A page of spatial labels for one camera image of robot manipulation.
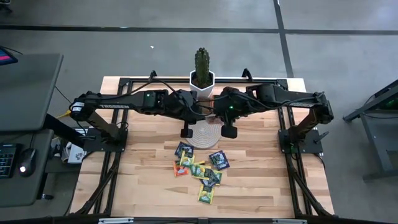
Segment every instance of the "white hexagonal pot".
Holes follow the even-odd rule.
[[[194,84],[192,84],[192,75],[193,75],[194,72],[195,72],[195,70],[192,71],[189,74],[189,86],[190,86],[191,90],[192,91],[196,91],[198,93],[197,94],[197,98],[201,98],[201,97],[207,97],[208,98],[208,97],[210,97],[211,93],[213,92],[213,88],[214,88],[214,84],[215,84],[215,80],[216,80],[216,78],[215,78],[216,75],[214,74],[214,72],[209,71],[209,73],[211,73],[211,76],[213,77],[212,78],[213,79],[213,84],[211,86],[209,86],[209,87],[201,89],[201,88],[195,86]]]

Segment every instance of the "concrete floor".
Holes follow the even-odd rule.
[[[279,2],[286,29],[398,29],[395,0]],[[13,0],[12,8],[14,14],[0,14],[0,24],[278,28],[272,0]],[[398,36],[287,35],[286,39],[294,77],[304,78],[308,91],[325,91],[335,114],[331,124],[318,127],[330,131],[323,147],[335,213],[398,222],[398,179],[362,181],[362,175],[377,170],[372,148],[359,120],[346,124],[341,119],[398,78]],[[0,30],[0,45],[25,54],[64,54],[57,86],[69,98],[98,91],[105,75],[149,75],[151,70],[158,75],[188,75],[199,47],[209,50],[210,68],[218,76],[238,77],[248,68],[255,77],[287,77],[279,34]],[[67,106],[55,93],[50,113],[62,114]],[[56,196],[66,195],[51,202],[54,209],[13,208],[18,216],[0,209],[1,219],[63,215],[73,191],[59,187],[65,178],[76,181],[74,176],[48,183],[58,186],[53,187]]]

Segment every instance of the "wooden table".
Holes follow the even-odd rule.
[[[116,94],[120,77],[104,77],[101,93]],[[303,79],[287,79],[290,91],[305,91]],[[253,84],[227,84],[244,91]],[[171,83],[175,89],[189,89],[188,83]],[[219,94],[224,83],[216,84]],[[142,90],[166,89],[154,83]],[[97,110],[108,122],[112,110]],[[294,109],[296,123],[308,110]],[[276,111],[252,114],[237,120],[238,137],[221,138],[216,146],[195,150],[195,160],[223,150],[231,167],[223,171],[221,185],[216,187],[212,205],[198,202],[200,181],[185,175],[174,177],[172,161],[180,141],[182,121],[163,116],[146,116],[130,111],[127,119],[129,137],[122,154],[113,201],[112,216],[129,217],[231,217],[289,218],[294,217],[284,155],[280,152],[277,132],[280,129]],[[89,199],[100,179],[103,152],[92,153],[83,161],[75,190],[71,212],[77,211]],[[325,171],[319,158],[303,155],[307,184],[318,201],[330,213],[333,206]],[[102,209],[108,189],[104,191]],[[304,211],[301,191],[300,208]]]

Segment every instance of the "desk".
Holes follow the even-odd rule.
[[[104,77],[101,93],[116,94],[120,77]],[[305,91],[301,78],[288,79],[289,90]],[[175,89],[189,90],[188,83],[169,83]],[[247,85],[217,83],[214,94],[224,86],[241,91]],[[154,83],[142,90],[166,89]],[[112,110],[97,110],[110,122]],[[308,110],[294,109],[298,123]],[[130,111],[129,137],[122,154],[113,201],[112,216],[130,217],[294,217],[285,157],[280,153],[276,111],[252,114],[237,120],[238,137],[221,138],[211,149],[195,151],[195,160],[208,161],[208,155],[223,150],[231,167],[223,171],[221,186],[216,187],[213,204],[197,202],[200,181],[190,175],[174,177],[172,161],[180,141],[182,121],[162,116],[146,116]],[[89,199],[100,179],[104,153],[94,152],[82,164],[72,202],[77,211]],[[317,157],[303,155],[307,184],[318,201],[333,213],[325,171]],[[103,206],[108,190],[104,191]],[[304,211],[302,194],[298,191]]]
[[[23,145],[19,151],[29,148],[32,134],[10,134],[0,135],[0,142],[20,143]],[[52,130],[42,130],[35,133],[32,147],[36,149],[36,169],[29,177],[21,177],[18,167],[15,166],[12,178],[0,179],[0,207],[32,205],[44,188],[43,175],[45,162],[50,150],[50,143],[53,138]]]

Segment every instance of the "black mouse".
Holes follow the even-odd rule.
[[[36,149],[25,149],[18,159],[18,172],[23,177],[33,174],[36,168]]]

